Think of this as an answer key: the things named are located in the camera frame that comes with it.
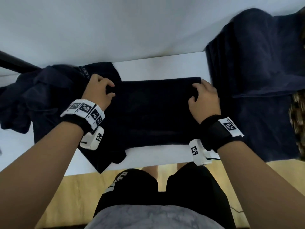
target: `black shorts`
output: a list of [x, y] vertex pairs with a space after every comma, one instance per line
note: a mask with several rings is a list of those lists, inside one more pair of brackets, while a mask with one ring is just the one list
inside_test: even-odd
[[127, 169], [119, 173], [98, 202], [94, 216], [114, 205], [175, 205], [215, 220], [224, 228], [236, 228], [227, 196], [209, 170], [190, 162], [167, 180], [166, 192], [149, 173]]

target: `forearm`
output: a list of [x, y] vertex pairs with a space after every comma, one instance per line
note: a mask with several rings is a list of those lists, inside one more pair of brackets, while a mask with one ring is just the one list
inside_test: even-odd
[[33, 228], [54, 196], [82, 138], [60, 123], [0, 173], [0, 225]]
[[251, 228], [304, 227], [305, 197], [245, 143], [228, 143], [218, 154]]

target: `black metal bar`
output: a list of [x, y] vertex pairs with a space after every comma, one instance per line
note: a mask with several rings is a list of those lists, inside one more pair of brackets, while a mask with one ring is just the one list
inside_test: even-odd
[[18, 72], [18, 73], [26, 73], [26, 72], [36, 71], [37, 69], [40, 69], [40, 67], [37, 67], [26, 61], [18, 59], [9, 54], [6, 54], [2, 51], [0, 51], [0, 67], [6, 68], [9, 70]]

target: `gray marbled t-shirt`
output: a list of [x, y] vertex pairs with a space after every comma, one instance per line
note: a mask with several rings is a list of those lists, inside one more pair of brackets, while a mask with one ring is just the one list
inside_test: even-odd
[[101, 210], [85, 229], [223, 229], [207, 216], [179, 206], [117, 205]]

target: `navy blue fabric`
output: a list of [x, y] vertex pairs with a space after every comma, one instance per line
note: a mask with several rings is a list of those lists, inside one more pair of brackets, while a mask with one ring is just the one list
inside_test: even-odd
[[288, 110], [289, 94], [305, 88], [303, 19], [301, 11], [272, 17], [249, 9], [206, 47], [222, 114], [266, 162], [299, 157]]
[[82, 97], [94, 73], [112, 80], [115, 87], [107, 87], [107, 92], [116, 93], [105, 111], [105, 134], [97, 150], [78, 147], [98, 172], [111, 162], [120, 163], [128, 148], [189, 144], [196, 138], [199, 125], [189, 112], [188, 99], [198, 96], [192, 84], [200, 82], [199, 77], [122, 82], [110, 62], [53, 65], [21, 74], [16, 83], [1, 89], [1, 127], [26, 133], [32, 121], [34, 140], [39, 141], [60, 122], [69, 104]]

